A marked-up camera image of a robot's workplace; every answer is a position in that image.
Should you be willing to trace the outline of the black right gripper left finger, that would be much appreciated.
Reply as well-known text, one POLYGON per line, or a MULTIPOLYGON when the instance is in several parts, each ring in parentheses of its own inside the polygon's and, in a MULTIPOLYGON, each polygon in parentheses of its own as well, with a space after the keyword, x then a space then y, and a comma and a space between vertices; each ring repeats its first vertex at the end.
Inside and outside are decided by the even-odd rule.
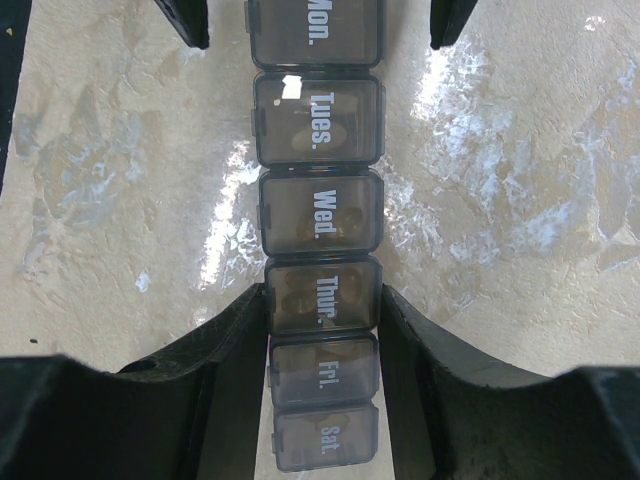
POLYGON ((264 288, 116 373, 1 361, 5 479, 250 479, 267 350, 264 288))

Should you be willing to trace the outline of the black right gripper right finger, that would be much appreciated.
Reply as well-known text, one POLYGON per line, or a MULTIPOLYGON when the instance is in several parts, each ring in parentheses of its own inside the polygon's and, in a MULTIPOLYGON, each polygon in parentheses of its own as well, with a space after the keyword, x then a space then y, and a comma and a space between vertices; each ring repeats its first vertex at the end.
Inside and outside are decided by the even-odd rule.
POLYGON ((399 479, 635 479, 639 370, 545 377, 381 294, 380 359, 399 479))

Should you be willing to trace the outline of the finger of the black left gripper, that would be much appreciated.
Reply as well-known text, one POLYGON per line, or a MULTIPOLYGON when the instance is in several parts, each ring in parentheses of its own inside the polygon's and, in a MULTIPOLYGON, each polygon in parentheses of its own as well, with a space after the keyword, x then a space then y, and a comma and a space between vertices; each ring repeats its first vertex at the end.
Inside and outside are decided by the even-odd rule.
POLYGON ((433 50, 456 43, 468 22, 476 0, 432 0, 430 9, 430 46, 433 50))
POLYGON ((206 0, 155 0, 155 4, 187 46, 198 49, 209 47, 206 0))

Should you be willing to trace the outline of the grey weekly pill organizer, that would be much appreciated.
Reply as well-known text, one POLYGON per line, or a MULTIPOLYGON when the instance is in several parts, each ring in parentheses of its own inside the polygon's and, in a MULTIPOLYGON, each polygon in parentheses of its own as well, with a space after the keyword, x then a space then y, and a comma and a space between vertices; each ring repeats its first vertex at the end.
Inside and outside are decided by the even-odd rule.
POLYGON ((378 449, 385 87, 381 1, 249 1, 277 468, 378 449))

